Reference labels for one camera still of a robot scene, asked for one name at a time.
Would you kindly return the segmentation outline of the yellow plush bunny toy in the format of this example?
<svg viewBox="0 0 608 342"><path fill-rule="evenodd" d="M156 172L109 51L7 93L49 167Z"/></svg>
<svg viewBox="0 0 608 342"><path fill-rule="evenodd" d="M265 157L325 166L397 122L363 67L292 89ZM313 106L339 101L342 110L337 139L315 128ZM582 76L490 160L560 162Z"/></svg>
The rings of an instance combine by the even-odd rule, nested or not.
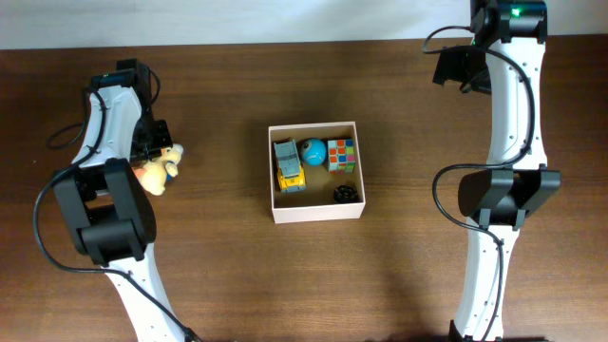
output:
<svg viewBox="0 0 608 342"><path fill-rule="evenodd" d="M179 174L178 165L184 149L181 144L161 150L161 155L151 161L143 161L132 168L142 188L154 196L160 196L165 191L165 184Z"/></svg>

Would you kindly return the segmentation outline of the yellow grey toy truck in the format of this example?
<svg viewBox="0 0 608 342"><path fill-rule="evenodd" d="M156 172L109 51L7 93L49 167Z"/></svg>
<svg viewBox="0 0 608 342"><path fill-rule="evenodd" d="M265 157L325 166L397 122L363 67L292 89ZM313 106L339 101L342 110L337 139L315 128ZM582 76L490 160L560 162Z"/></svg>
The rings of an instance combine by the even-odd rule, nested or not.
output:
<svg viewBox="0 0 608 342"><path fill-rule="evenodd" d="M274 142L277 182L282 193L304 191L307 188L305 173L298 155L295 140Z"/></svg>

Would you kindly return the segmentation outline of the colourful puzzle cube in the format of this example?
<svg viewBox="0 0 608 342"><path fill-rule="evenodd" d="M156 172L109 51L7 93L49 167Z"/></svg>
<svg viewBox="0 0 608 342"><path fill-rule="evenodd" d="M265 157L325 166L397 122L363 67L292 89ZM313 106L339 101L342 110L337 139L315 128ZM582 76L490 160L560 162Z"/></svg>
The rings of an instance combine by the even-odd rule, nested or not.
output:
<svg viewBox="0 0 608 342"><path fill-rule="evenodd" d="M331 174L353 173L356 155L353 139L327 141L328 169Z"/></svg>

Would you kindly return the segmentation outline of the blue white toy ball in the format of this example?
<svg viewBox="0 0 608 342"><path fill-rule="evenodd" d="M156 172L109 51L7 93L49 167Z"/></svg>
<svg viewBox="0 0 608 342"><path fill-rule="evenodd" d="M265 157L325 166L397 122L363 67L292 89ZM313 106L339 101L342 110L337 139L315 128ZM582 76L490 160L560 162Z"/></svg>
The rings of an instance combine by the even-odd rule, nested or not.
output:
<svg viewBox="0 0 608 342"><path fill-rule="evenodd" d="M310 166L320 166L327 158L327 147L317 138L306 140L300 148L301 159Z"/></svg>

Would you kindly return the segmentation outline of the small black round wheel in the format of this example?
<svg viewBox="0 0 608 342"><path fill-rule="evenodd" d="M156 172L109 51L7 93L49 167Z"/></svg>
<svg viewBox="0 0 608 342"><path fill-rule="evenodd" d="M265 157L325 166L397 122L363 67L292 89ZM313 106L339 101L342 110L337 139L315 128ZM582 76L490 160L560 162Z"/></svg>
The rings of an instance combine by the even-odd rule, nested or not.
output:
<svg viewBox="0 0 608 342"><path fill-rule="evenodd" d="M342 184L333 190L333 200L338 204L357 203L359 195L354 186Z"/></svg>

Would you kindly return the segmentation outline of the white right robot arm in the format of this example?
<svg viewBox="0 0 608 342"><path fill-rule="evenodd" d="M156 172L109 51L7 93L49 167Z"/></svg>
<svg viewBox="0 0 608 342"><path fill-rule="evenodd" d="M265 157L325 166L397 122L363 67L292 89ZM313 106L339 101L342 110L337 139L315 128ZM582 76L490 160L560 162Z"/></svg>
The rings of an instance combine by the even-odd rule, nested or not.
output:
<svg viewBox="0 0 608 342"><path fill-rule="evenodd" d="M501 341L509 261L524 222L561 187L548 167L541 128L541 75L548 29L543 1L471 0L466 46L436 50L437 85L488 94L491 139L484 163L458 163L460 218L468 233L465 285L450 341Z"/></svg>

